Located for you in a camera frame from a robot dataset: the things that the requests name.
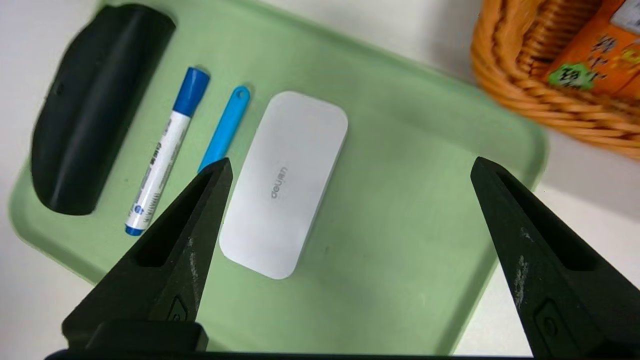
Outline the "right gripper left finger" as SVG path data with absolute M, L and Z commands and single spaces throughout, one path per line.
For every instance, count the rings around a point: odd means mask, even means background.
M 196 318 L 233 184 L 206 166 L 62 322 L 71 351 L 204 351 Z

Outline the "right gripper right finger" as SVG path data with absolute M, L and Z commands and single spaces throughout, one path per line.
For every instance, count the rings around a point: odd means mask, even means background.
M 470 178 L 534 358 L 638 359 L 639 289 L 500 164 Z

